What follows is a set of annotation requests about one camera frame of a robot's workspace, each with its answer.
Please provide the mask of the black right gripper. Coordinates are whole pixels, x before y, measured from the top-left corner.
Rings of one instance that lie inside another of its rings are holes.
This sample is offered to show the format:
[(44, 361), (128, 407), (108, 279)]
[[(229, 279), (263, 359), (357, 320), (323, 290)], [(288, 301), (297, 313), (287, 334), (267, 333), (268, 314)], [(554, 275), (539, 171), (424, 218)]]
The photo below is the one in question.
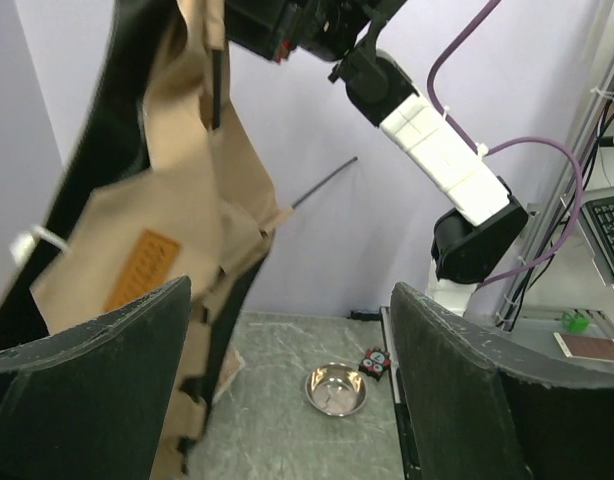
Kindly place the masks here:
[(302, 48), (336, 62), (355, 45), (376, 1), (227, 0), (227, 38), (266, 60), (280, 62)]

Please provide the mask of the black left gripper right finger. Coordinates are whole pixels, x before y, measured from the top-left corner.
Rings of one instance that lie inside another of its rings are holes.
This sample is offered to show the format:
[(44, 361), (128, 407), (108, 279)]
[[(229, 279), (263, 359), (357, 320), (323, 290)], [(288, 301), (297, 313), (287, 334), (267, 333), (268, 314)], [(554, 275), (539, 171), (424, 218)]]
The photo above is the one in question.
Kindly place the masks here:
[(614, 373), (550, 358), (398, 283), (390, 319), (426, 479), (614, 479)]

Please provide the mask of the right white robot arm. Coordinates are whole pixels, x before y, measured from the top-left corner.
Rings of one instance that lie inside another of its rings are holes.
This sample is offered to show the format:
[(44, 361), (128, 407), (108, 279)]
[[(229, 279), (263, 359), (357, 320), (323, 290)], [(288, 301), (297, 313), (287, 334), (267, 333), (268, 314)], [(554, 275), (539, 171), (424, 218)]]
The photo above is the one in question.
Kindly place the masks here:
[(379, 34), (400, 1), (228, 1), (229, 40), (270, 61), (302, 48), (334, 65), (356, 109), (396, 144), (452, 203), (433, 229), (425, 294), (463, 315), (528, 221), (504, 181), (483, 162), (388, 54)]

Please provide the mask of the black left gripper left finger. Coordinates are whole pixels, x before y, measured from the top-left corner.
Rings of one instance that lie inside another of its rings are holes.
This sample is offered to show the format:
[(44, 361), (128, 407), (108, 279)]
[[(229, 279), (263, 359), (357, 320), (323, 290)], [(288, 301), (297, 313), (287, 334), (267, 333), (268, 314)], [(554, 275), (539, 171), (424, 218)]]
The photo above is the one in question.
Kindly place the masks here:
[(0, 351), (0, 479), (147, 479), (187, 331), (169, 281), (60, 333)]

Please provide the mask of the tan black pet tent fabric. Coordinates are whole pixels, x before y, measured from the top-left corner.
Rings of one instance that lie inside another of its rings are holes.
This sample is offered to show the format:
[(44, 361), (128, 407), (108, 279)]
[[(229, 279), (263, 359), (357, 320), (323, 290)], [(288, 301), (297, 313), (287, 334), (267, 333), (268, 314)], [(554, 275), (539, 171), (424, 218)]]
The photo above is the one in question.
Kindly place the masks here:
[[(211, 128), (211, 51), (223, 50)], [(118, 1), (88, 118), (0, 299), (0, 351), (191, 282), (187, 331), (150, 476), (185, 472), (242, 304), (282, 209), (229, 96), (221, 1)]]

